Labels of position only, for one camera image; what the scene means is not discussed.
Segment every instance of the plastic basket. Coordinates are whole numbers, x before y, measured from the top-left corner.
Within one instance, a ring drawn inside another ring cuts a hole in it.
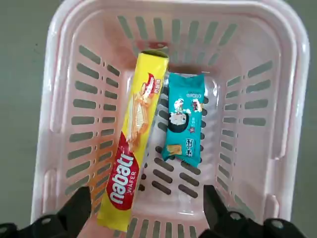
[[[164,49],[170,71],[206,72],[197,169],[161,160],[167,93],[127,237],[196,237],[208,224],[203,185],[261,223],[290,219],[309,42],[284,2],[66,0],[48,33],[32,221],[80,186],[93,214],[82,237],[124,237],[99,227],[137,53]]]

